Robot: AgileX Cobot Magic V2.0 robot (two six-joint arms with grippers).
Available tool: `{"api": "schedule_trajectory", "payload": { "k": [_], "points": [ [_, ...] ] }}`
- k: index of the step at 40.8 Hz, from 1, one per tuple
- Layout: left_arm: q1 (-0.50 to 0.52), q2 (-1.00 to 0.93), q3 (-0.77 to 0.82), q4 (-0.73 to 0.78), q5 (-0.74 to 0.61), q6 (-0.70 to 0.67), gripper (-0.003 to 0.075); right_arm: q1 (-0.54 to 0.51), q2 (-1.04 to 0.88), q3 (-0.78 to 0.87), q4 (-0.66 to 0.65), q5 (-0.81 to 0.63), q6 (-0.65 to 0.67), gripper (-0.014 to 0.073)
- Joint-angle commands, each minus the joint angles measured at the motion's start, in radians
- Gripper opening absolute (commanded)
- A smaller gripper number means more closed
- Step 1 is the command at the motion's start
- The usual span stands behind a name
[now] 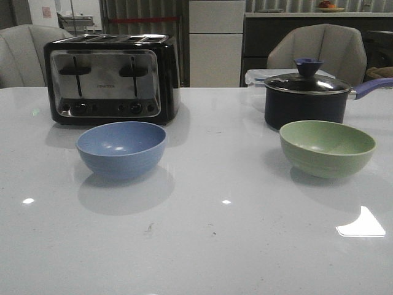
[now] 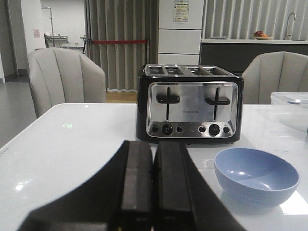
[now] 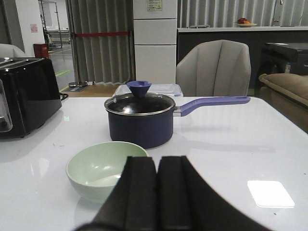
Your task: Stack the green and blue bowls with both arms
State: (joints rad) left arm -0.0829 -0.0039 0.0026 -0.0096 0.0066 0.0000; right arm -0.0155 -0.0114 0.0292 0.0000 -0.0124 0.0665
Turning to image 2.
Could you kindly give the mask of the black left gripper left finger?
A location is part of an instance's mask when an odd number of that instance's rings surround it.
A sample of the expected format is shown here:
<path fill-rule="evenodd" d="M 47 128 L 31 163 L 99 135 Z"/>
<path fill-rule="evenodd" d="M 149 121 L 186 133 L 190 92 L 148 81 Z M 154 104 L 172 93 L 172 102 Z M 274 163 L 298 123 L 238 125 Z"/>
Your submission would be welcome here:
<path fill-rule="evenodd" d="M 90 179 L 31 211 L 21 231 L 149 231 L 152 152 L 148 143 L 124 141 Z"/>

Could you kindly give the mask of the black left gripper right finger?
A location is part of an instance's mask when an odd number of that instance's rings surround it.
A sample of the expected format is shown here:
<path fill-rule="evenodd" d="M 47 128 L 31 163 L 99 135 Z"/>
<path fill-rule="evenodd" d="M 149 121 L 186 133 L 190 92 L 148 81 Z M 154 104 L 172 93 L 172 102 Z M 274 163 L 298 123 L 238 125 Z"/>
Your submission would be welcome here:
<path fill-rule="evenodd" d="M 243 231 L 193 163 L 185 144 L 162 141 L 154 159 L 154 230 Z"/>

